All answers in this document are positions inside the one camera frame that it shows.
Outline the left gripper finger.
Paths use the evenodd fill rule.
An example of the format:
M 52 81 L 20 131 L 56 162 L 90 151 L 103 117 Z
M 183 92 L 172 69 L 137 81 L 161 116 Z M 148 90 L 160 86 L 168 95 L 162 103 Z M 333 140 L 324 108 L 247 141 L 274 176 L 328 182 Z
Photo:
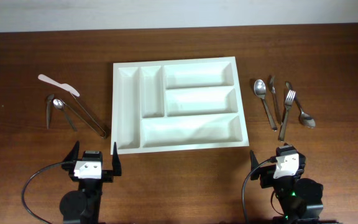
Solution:
M 119 154 L 117 152 L 117 143 L 113 144 L 113 152 L 112 152 L 112 174 L 113 176 L 121 176 L 122 175 L 122 166 L 119 159 Z
M 80 149 L 80 142 L 77 141 L 73 146 L 72 150 L 64 158 L 63 162 L 75 162 L 78 160 L 78 153 Z

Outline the steel spoon bowl down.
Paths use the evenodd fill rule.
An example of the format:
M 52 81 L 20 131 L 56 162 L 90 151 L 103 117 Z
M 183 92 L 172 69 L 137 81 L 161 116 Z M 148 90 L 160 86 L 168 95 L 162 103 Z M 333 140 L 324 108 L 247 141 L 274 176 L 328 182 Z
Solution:
M 301 107 L 301 105 L 297 99 L 297 96 L 294 97 L 293 101 L 296 103 L 297 107 L 300 110 L 300 115 L 299 115 L 300 123 L 308 128 L 315 128 L 316 123 L 315 123 L 314 118 L 303 111 L 303 108 Z

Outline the large steel fork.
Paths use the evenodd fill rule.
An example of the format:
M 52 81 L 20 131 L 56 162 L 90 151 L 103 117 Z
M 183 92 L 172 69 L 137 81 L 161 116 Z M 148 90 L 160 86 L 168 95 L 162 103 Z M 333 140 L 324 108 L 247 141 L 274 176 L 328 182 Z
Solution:
M 281 142 L 284 142 L 284 140 L 285 140 L 285 132 L 286 132 L 286 128 L 287 128 L 288 115 L 289 115 L 290 109 L 292 108 L 292 104 L 294 102 L 295 95 L 296 95 L 296 91 L 289 90 L 287 93 L 287 96 L 285 98 L 285 101 L 284 101 L 285 112 L 283 115 L 283 121 L 282 121 L 282 126 L 280 129 L 280 134 L 278 136 L 278 140 Z

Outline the large steel spoon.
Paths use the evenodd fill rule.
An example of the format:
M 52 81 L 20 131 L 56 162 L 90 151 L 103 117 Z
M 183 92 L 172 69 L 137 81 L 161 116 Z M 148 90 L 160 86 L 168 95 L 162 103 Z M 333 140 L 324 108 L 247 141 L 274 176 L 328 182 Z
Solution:
M 273 120 L 272 114 L 269 110 L 269 107 L 267 105 L 267 102 L 265 100 L 265 96 L 266 96 L 266 85 L 262 80 L 256 80 L 254 83 L 254 94 L 260 98 L 262 100 L 262 103 L 264 105 L 265 108 L 265 112 L 267 114 L 268 117 L 268 121 L 270 124 L 270 127 L 273 131 L 277 131 L 278 128 Z

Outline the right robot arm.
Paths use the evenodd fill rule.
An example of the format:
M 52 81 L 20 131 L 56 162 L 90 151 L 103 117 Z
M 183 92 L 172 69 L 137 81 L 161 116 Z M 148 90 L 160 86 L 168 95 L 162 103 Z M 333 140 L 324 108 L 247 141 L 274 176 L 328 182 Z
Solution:
M 273 217 L 273 223 L 318 223 L 323 211 L 323 185 L 302 178 L 306 157 L 294 146 L 285 144 L 276 148 L 275 155 L 258 162 L 250 151 L 251 169 L 247 180 L 259 180 L 263 189 L 272 188 L 282 211 Z

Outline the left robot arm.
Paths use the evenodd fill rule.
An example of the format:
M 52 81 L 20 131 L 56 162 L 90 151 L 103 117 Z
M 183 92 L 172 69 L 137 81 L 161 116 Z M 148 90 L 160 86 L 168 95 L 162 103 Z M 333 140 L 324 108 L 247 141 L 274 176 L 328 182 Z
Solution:
M 64 158 L 62 169 L 70 179 L 78 182 L 78 189 L 66 193 L 59 205 L 64 223 L 98 223 L 103 195 L 103 184 L 112 183 L 115 176 L 122 175 L 117 146 L 113 144 L 112 169 L 103 169 L 103 154 L 100 151 L 85 151 L 79 158 L 80 143 Z

